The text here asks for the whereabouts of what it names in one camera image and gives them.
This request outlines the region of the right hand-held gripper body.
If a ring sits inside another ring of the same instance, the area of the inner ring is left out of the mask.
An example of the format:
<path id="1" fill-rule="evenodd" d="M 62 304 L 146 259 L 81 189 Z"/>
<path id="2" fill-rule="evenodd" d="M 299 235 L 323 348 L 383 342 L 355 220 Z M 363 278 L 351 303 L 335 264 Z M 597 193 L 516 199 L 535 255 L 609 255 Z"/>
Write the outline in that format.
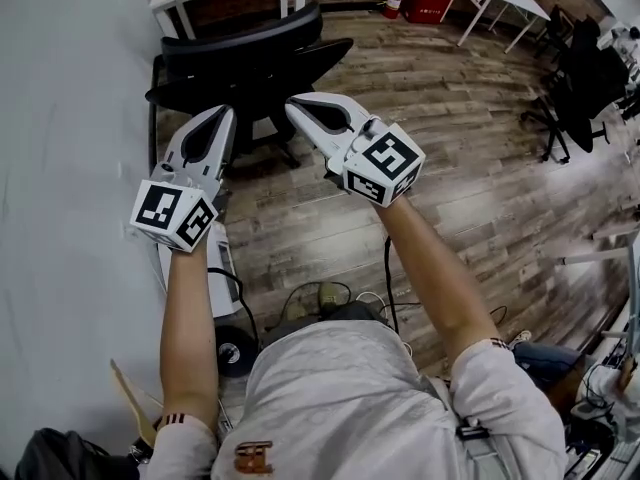
<path id="1" fill-rule="evenodd" d="M 372 116 L 327 168 L 342 189 L 388 207 L 416 181 L 424 161 L 425 153 L 398 124 Z"/>

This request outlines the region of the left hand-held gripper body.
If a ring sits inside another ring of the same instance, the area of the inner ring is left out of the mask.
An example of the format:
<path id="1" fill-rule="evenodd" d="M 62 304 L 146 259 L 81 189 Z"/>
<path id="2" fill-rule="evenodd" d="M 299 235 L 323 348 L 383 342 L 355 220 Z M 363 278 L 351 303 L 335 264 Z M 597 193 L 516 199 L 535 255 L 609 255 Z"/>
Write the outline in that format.
<path id="1" fill-rule="evenodd" d="M 193 252 L 209 232 L 223 229 L 214 205 L 223 167 L 158 163 L 151 177 L 141 181 L 130 225 L 157 244 Z"/>

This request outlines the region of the black mesh office chair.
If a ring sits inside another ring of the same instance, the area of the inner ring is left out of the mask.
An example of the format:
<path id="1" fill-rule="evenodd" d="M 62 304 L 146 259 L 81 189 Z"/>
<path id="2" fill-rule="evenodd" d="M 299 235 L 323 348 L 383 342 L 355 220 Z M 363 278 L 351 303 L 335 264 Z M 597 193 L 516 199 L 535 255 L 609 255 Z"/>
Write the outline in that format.
<path id="1" fill-rule="evenodd" d="M 236 114 L 231 156 L 237 158 L 272 143 L 291 168 L 300 163 L 288 147 L 295 131 L 285 114 L 286 100 L 313 91 L 314 83 L 353 47 L 351 38 L 324 40 L 317 2 L 271 24 L 217 39 L 161 40 L 162 53 L 146 100 L 155 107 L 195 116 L 218 105 Z"/>

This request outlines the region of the person's left forearm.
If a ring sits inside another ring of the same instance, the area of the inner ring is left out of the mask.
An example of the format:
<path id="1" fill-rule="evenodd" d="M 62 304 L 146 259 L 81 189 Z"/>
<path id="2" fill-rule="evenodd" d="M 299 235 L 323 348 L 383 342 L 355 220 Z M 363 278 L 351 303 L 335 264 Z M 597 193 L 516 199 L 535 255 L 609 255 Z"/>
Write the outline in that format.
<path id="1" fill-rule="evenodd" d="M 216 427 L 219 379 L 206 239 L 190 253 L 174 251 L 171 256 L 160 378 L 166 415 L 185 414 Z"/>

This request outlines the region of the person's right forearm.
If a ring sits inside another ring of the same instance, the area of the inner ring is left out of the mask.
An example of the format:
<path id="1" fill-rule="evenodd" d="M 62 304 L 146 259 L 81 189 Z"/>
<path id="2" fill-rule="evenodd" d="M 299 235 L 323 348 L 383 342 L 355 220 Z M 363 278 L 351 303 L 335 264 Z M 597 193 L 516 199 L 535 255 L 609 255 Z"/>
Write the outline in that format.
<path id="1" fill-rule="evenodd" d="M 448 360 L 478 342 L 498 339 L 476 278 L 411 202 L 401 196 L 375 210 Z"/>

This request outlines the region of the black swivel chair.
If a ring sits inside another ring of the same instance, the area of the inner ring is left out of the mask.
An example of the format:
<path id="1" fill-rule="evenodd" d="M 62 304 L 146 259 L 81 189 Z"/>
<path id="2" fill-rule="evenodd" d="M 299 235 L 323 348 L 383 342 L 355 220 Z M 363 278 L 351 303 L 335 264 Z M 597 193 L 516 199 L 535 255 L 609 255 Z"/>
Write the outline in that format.
<path id="1" fill-rule="evenodd" d="M 533 101 L 533 108 L 520 115 L 520 120 L 534 120 L 549 132 L 541 160 L 546 162 L 558 143 L 570 161 L 565 137 L 583 151 L 593 151 L 594 140 L 608 137 L 606 127 L 592 128 L 592 121 L 610 104 L 625 95 L 629 69 L 618 52 L 598 47 L 600 29 L 591 18 L 575 23 L 571 43 L 561 49 L 558 69 L 546 82 L 546 93 Z"/>
<path id="2" fill-rule="evenodd" d="M 562 7 L 555 5 L 551 10 L 549 20 L 536 36 L 534 57 L 540 58 L 549 47 L 553 47 L 556 54 L 552 61 L 556 62 L 561 54 L 569 48 L 567 41 L 572 37 L 573 31 L 574 19 Z"/>

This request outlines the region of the white boxy appliance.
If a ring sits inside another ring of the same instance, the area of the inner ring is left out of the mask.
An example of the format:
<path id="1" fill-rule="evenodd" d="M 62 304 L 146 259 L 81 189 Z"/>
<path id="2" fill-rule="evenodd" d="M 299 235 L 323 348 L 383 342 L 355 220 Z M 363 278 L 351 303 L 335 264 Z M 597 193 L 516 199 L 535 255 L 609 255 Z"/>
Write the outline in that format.
<path id="1" fill-rule="evenodd" d="M 220 269 L 236 275 L 225 227 L 217 221 L 208 234 L 207 266 L 213 316 L 222 318 L 235 314 L 241 309 L 237 283 L 224 274 L 213 272 L 213 269 Z"/>

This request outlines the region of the person's right shoe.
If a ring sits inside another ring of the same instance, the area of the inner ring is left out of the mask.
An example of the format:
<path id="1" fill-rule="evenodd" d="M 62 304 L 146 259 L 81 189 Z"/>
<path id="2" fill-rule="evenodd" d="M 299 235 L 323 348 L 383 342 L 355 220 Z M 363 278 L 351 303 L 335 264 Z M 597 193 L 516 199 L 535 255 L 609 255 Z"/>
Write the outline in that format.
<path id="1" fill-rule="evenodd" d="M 335 283 L 322 282 L 319 285 L 317 298 L 322 311 L 335 308 L 339 303 L 339 287 Z"/>

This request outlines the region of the person's dark trousers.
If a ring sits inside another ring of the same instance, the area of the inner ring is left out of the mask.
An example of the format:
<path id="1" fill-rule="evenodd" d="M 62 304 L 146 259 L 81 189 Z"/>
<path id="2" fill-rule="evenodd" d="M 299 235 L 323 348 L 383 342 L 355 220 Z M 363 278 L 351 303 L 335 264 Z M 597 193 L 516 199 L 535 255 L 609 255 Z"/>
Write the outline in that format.
<path id="1" fill-rule="evenodd" d="M 309 325 L 326 321 L 376 321 L 388 325 L 388 321 L 371 305 L 362 301 L 352 301 L 346 304 L 326 303 L 321 306 L 318 315 L 285 317 L 281 323 L 266 333 L 263 338 L 263 346 L 269 346 Z"/>

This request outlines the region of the black round device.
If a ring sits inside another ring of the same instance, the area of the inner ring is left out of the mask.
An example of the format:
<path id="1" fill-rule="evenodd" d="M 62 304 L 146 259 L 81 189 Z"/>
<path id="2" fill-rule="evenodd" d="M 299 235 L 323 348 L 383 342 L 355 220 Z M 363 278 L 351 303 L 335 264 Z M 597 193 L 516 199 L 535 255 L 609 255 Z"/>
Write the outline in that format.
<path id="1" fill-rule="evenodd" d="M 248 375 L 258 356 L 258 346 L 244 330 L 231 325 L 216 328 L 218 373 L 227 378 Z"/>

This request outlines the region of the white metal rack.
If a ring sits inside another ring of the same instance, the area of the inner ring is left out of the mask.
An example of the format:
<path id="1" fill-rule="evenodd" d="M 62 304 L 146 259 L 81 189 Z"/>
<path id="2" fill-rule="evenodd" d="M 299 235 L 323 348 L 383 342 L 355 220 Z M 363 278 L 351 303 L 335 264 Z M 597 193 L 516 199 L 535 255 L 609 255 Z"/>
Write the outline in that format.
<path id="1" fill-rule="evenodd" d="M 629 311 L 616 342 L 600 359 L 587 359 L 570 410 L 566 480 L 594 480 L 620 445 L 640 445 L 640 227 L 614 226 L 595 238 L 626 235 L 625 246 L 564 256 L 563 265 L 621 259 L 629 280 Z"/>

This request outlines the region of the person's white shirt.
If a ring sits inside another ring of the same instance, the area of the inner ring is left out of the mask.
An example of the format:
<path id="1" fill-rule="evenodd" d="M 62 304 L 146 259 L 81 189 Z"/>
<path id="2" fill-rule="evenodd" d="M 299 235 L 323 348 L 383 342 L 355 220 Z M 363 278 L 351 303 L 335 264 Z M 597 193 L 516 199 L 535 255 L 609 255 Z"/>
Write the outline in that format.
<path id="1" fill-rule="evenodd" d="M 147 480 L 562 480 L 564 429 L 497 340 L 466 349 L 444 382 L 419 374 L 376 321 L 309 325 L 256 360 L 222 441 L 176 415 Z"/>

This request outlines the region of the black backpack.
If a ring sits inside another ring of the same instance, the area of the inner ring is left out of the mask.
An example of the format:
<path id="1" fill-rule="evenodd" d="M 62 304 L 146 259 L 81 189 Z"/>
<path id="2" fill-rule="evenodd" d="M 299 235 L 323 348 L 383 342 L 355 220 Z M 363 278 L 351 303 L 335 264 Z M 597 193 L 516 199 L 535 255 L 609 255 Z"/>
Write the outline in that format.
<path id="1" fill-rule="evenodd" d="M 140 472 L 134 459 L 110 455 L 75 431 L 42 428 L 28 441 L 14 480 L 140 480 Z"/>

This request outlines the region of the wooden frame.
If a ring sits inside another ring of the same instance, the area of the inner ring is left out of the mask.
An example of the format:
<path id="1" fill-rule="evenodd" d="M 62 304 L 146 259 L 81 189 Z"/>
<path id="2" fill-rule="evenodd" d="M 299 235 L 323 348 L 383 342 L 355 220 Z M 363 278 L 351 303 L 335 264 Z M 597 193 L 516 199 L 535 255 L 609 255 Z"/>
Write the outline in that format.
<path id="1" fill-rule="evenodd" d="M 154 403 L 160 410 L 163 410 L 163 403 L 150 393 L 136 386 L 133 381 L 122 372 L 114 359 L 110 360 L 109 366 L 123 396 L 127 400 L 129 407 L 133 412 L 139 438 L 147 447 L 153 449 L 157 438 L 158 426 L 162 422 L 162 419 L 159 418 L 152 421 L 144 411 L 144 408 L 136 398 L 136 395 L 142 394 L 145 399 Z"/>

